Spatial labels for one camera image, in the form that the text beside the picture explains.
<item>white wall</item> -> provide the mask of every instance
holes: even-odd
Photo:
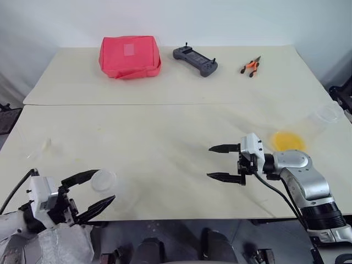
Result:
[[[350,0],[3,0],[0,83],[24,96],[57,47],[154,35],[167,46],[292,43],[324,85],[341,84],[352,72],[351,6]]]

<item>yellow liquid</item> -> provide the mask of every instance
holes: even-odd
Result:
[[[297,134],[288,131],[279,131],[271,138],[271,143],[275,150],[305,150],[304,140]]]

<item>table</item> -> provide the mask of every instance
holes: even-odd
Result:
[[[175,60],[175,47],[160,47],[162,70],[153,78],[109,79],[98,64],[99,48],[61,48],[26,105],[179,105],[257,103],[260,100],[309,100],[319,103],[326,92],[293,46],[195,47],[216,57],[218,69],[209,77]],[[255,78],[240,69],[261,56]]]
[[[292,217],[282,199],[255,177],[247,186],[225,184],[209,172],[236,174],[237,155],[208,152],[218,144],[237,143],[255,132],[264,140],[283,123],[301,118],[314,102],[289,100],[252,104],[178,104],[140,106],[25,106],[0,151],[3,201],[33,167],[57,184],[75,173],[107,168],[127,186],[119,200],[95,220],[274,218]],[[326,95],[322,103],[331,99]],[[352,127],[346,118],[331,126],[308,153],[329,181],[343,214],[352,213],[350,151]],[[41,151],[47,140],[50,144]],[[280,182],[272,181],[282,188]],[[24,184],[7,211],[25,203]],[[101,197],[90,183],[71,188],[80,212]]]

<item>clear plastic cup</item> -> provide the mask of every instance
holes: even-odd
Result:
[[[132,182],[117,177],[115,173],[106,169],[100,169],[93,175],[91,186],[104,198],[116,196],[110,206],[114,207],[117,214],[126,213],[138,199],[138,193]]]
[[[317,109],[298,122],[288,125],[271,137],[275,150],[288,149],[305,150],[308,143],[328,127],[337,123],[344,116],[344,111],[336,101]]]

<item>game controller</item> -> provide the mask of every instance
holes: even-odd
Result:
[[[200,75],[207,77],[211,75],[218,68],[218,63],[214,59],[208,59],[202,54],[193,50],[192,47],[186,46],[174,49],[173,57],[175,59],[182,59],[193,67],[197,68],[200,71]]]

